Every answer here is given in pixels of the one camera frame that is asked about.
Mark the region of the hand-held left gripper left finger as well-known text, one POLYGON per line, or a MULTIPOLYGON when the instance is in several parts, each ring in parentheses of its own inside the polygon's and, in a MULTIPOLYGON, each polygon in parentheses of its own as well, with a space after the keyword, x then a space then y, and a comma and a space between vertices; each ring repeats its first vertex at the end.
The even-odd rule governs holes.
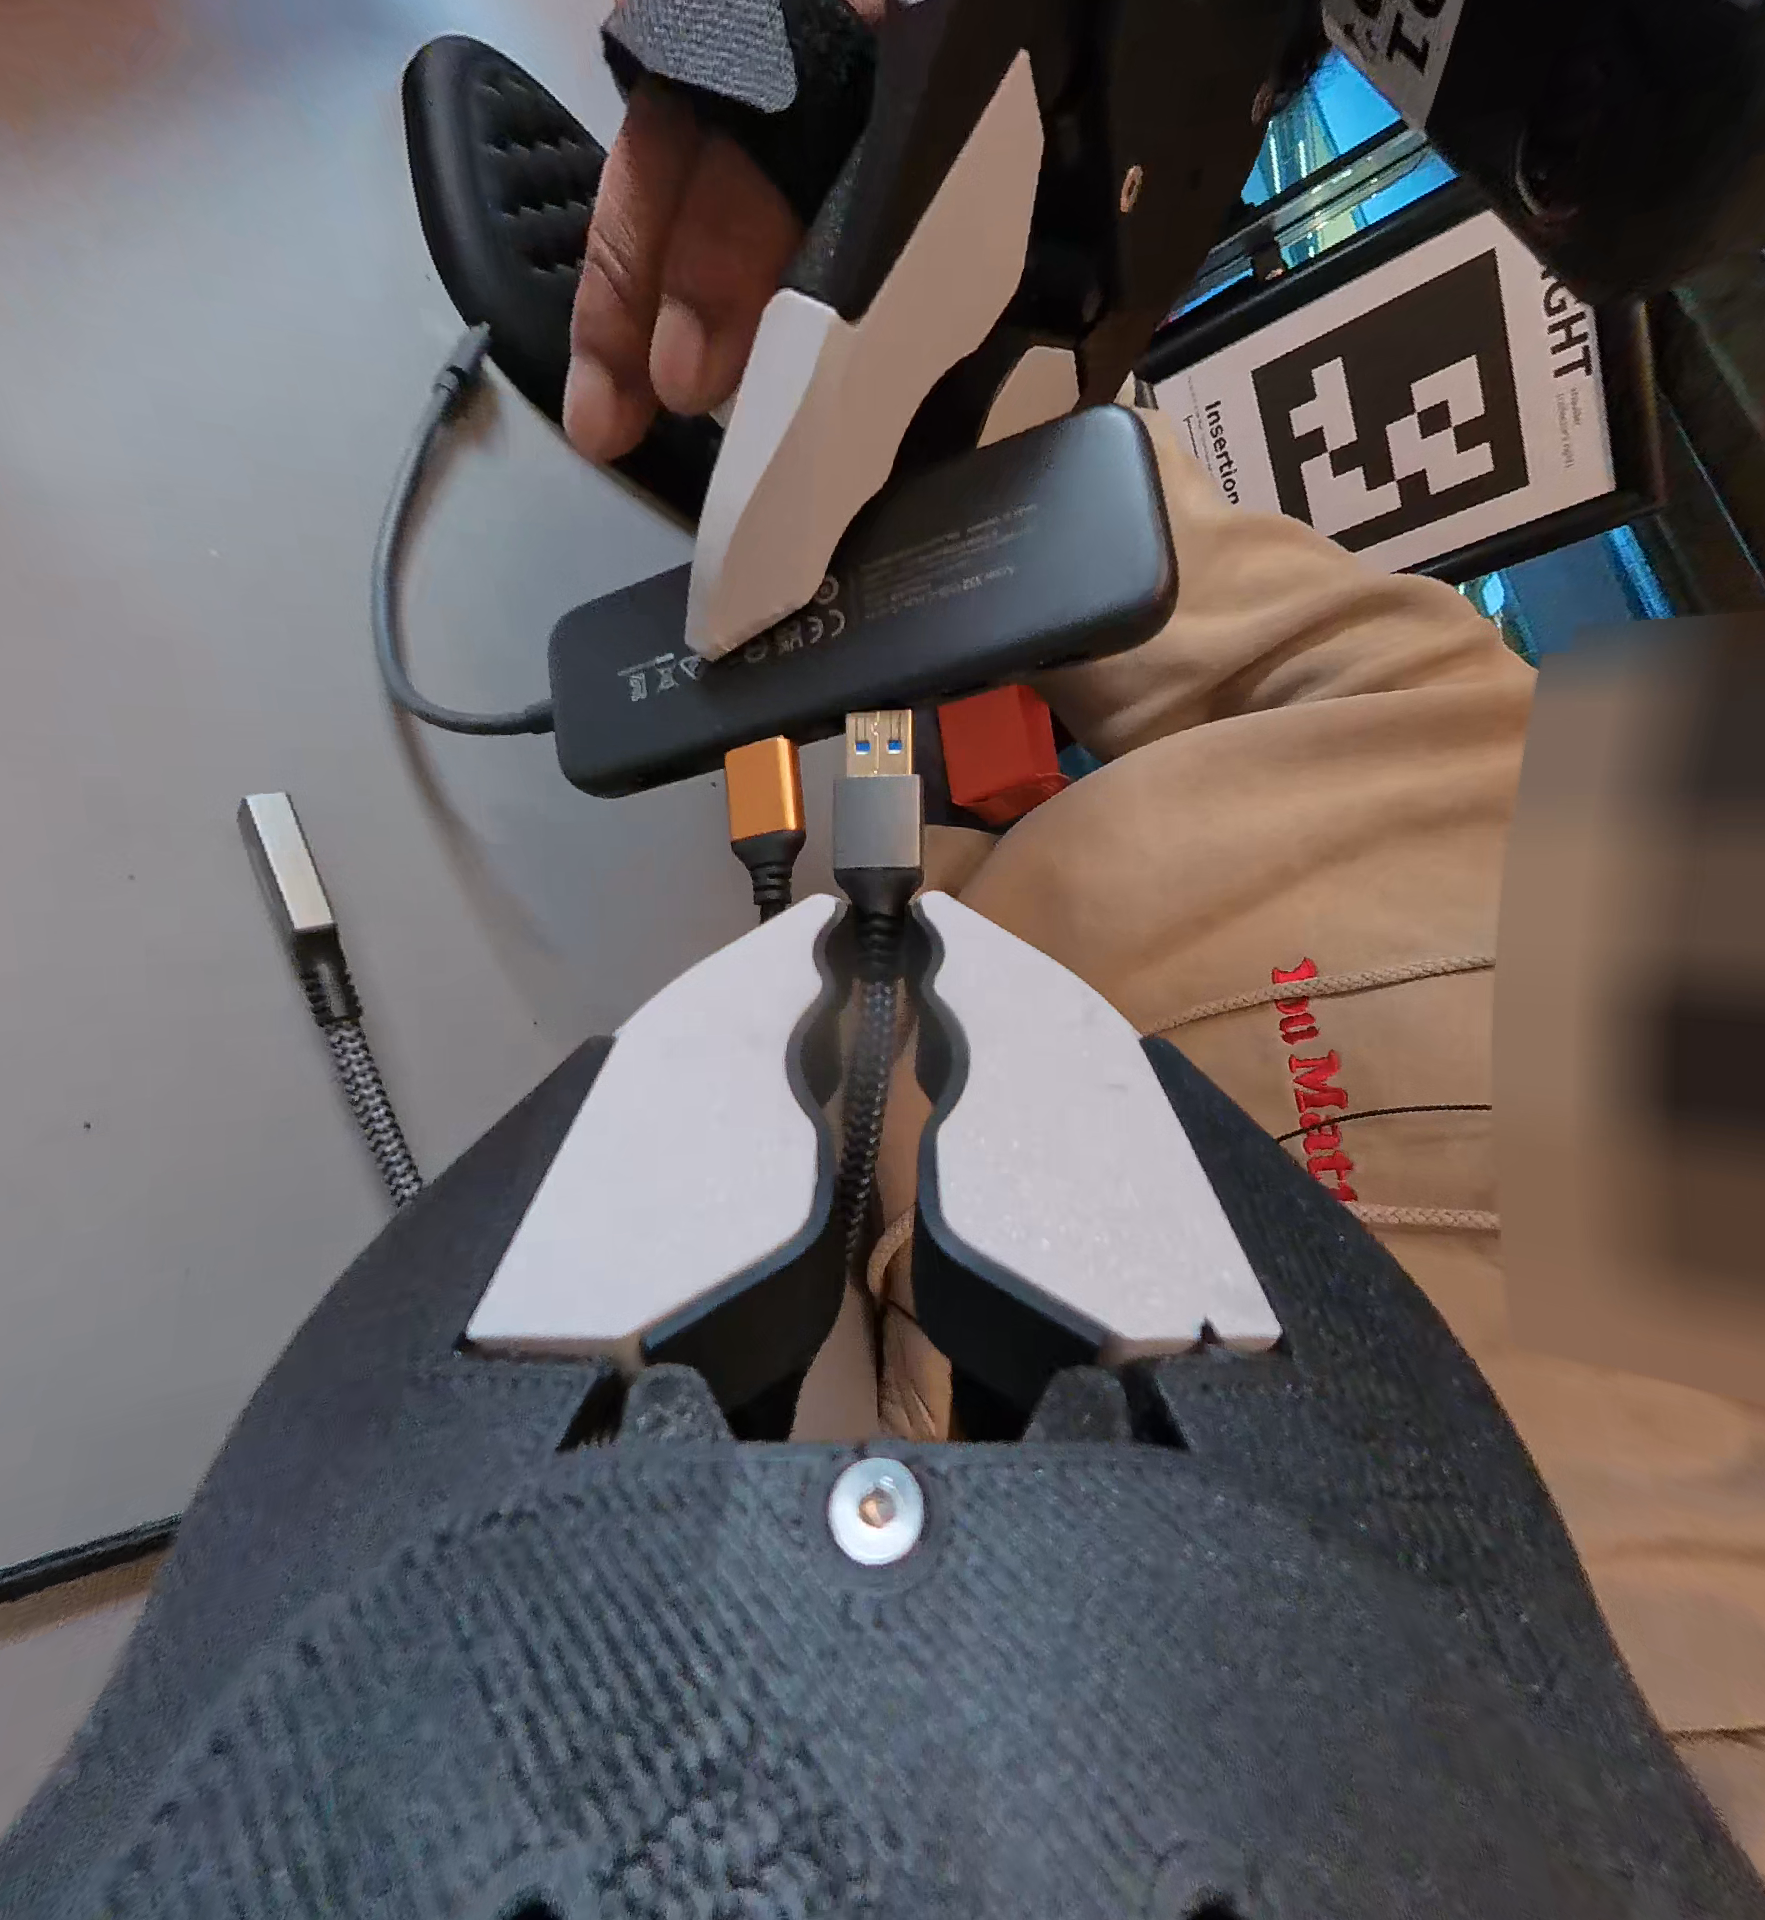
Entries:
POLYGON ((665 1355, 749 1305, 828 1223, 833 1145, 803 1078, 845 903, 810 894, 614 1034, 463 1328, 497 1357, 665 1355))

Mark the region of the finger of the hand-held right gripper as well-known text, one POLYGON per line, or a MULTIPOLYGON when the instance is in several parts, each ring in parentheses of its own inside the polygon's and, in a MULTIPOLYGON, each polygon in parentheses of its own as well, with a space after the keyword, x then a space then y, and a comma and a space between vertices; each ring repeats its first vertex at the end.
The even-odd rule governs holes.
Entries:
POLYGON ((861 317, 789 285, 770 297, 701 503, 694 653, 723 658, 814 596, 925 398, 1015 297, 1040 155, 1019 51, 861 317))
POLYGON ((931 306, 917 309, 917 347, 960 347, 941 368, 902 434, 909 452, 968 452, 992 446, 1084 406, 1130 399, 1130 372, 1087 374, 1080 349, 1001 319, 978 342, 966 342, 954 317, 931 306))

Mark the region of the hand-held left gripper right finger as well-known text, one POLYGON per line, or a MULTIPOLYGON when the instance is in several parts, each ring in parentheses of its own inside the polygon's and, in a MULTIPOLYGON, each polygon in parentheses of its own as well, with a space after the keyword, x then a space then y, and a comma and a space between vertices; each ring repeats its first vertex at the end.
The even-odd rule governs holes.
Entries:
POLYGON ((920 1329, 954 1369, 1273 1349, 1278 1315, 1135 1026, 960 899, 914 913, 920 1329))

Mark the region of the slim black usb hub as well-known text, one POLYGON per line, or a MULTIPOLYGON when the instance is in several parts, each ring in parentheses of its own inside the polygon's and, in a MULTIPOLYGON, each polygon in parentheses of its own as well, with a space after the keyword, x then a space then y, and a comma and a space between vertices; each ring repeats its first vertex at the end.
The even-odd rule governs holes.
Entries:
POLYGON ((1143 420, 1106 404, 934 465, 870 501, 811 598, 706 661, 675 566, 563 611, 549 636, 561 779, 620 800, 717 771, 768 736, 931 707, 1155 638, 1178 589, 1143 420))

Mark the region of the person's right hand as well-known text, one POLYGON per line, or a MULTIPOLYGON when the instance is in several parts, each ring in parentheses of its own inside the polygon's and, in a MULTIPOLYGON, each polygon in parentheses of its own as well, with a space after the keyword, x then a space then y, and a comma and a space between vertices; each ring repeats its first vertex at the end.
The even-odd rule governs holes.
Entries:
POLYGON ((638 80, 586 233, 561 393, 568 443, 610 465, 658 414, 723 406, 799 238, 793 208, 726 131, 638 80))

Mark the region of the person in beige hoodie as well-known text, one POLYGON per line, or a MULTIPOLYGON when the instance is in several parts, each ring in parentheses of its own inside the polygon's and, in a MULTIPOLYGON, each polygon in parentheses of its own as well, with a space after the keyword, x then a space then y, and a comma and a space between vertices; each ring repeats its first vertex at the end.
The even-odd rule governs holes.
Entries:
MULTIPOLYGON (((1149 409, 1181 589, 1040 677, 1096 769, 928 884, 1177 1043, 1270 1136, 1491 1102, 1500 875, 1535 669, 1458 589, 1227 503, 1149 409)), ((1554 1495, 1665 1733, 1765 1878, 1765 1407, 1519 1346, 1495 1113, 1284 1143, 1422 1283, 1554 1495)))

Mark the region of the framed marker sign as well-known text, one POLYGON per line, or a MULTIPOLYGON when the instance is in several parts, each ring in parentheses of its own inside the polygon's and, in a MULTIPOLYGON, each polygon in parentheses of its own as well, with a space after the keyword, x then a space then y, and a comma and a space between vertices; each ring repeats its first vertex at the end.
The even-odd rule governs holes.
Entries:
POLYGON ((1221 497, 1460 583, 1663 501, 1639 299, 1591 304, 1454 182, 1243 280, 1143 362, 1221 497))

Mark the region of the black wrist rest pad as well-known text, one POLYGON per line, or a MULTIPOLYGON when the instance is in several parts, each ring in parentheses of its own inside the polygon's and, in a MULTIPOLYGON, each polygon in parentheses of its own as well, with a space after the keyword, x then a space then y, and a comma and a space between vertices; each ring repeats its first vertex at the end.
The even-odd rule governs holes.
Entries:
POLYGON ((605 150, 487 43, 442 33, 399 80, 414 206, 457 316, 504 379, 559 424, 569 324, 605 150))

